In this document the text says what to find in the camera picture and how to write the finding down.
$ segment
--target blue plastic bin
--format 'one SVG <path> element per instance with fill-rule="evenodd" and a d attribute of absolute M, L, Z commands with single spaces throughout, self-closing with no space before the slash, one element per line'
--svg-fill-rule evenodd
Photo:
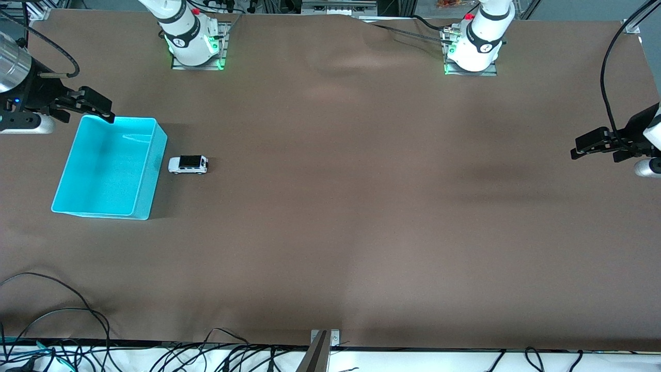
<path fill-rule="evenodd" d="M 81 119 L 51 210 L 80 217 L 146 220 L 167 135 L 153 118 Z"/>

